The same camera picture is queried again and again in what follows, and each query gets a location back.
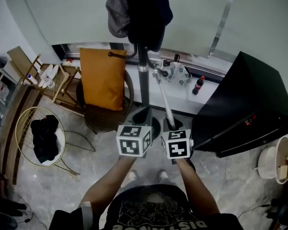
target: black computer case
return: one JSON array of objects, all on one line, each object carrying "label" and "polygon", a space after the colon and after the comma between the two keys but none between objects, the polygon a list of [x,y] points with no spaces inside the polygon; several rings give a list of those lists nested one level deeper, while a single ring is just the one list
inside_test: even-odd
[{"label": "black computer case", "polygon": [[288,94],[277,70],[240,52],[192,121],[194,149],[225,157],[288,134]]}]

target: gold wire table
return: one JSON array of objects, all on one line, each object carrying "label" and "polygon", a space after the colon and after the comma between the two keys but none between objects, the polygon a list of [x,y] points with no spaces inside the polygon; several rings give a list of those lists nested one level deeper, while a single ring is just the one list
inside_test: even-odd
[{"label": "gold wire table", "polygon": [[[55,118],[59,122],[57,130],[55,132],[55,135],[57,136],[57,147],[58,147],[59,153],[57,156],[55,156],[54,160],[52,161],[46,160],[45,162],[40,163],[33,150],[34,144],[33,144],[33,134],[31,130],[31,122],[34,120],[41,120],[45,118],[47,115],[55,116]],[[71,132],[71,133],[75,133],[81,136],[88,142],[88,144],[91,146],[92,149],[86,149],[86,148],[71,144],[69,142],[66,142],[65,132]],[[39,107],[39,106],[28,108],[20,115],[16,123],[15,137],[16,137],[16,142],[17,142],[19,151],[30,163],[38,167],[44,167],[44,168],[55,165],[65,171],[68,171],[69,173],[75,176],[79,175],[79,173],[69,168],[62,159],[62,156],[65,152],[66,144],[70,144],[72,146],[75,146],[84,150],[88,150],[91,152],[95,151],[94,147],[92,146],[92,144],[89,142],[89,140],[85,136],[81,135],[78,132],[64,130],[61,121],[53,112],[51,112],[50,110],[44,107]],[[59,161],[62,161],[62,163],[65,165],[67,169],[57,165]]]}]

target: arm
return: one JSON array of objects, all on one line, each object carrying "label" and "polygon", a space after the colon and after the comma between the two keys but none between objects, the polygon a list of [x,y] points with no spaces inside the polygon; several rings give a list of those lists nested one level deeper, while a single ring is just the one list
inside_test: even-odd
[{"label": "arm", "polygon": [[177,159],[191,210],[201,217],[220,213],[211,193],[185,159]]},{"label": "arm", "polygon": [[101,216],[118,192],[135,162],[134,157],[122,157],[86,192],[81,202],[91,202],[92,211]]}]

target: wooden platform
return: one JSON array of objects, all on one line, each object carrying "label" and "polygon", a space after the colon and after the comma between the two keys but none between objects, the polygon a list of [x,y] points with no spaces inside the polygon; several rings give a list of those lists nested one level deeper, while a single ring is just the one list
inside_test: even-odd
[{"label": "wooden platform", "polygon": [[22,85],[19,88],[11,107],[7,111],[3,131],[0,137],[0,172],[10,184],[16,184],[20,151],[16,144],[15,127],[21,113],[37,106],[42,95],[40,91]]}]

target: orange pillow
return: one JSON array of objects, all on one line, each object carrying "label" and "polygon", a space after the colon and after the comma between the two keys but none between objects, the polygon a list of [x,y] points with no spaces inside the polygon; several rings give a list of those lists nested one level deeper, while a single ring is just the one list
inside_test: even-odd
[{"label": "orange pillow", "polygon": [[80,48],[81,79],[86,104],[113,111],[122,110],[125,60],[108,53],[126,55],[126,50]]}]

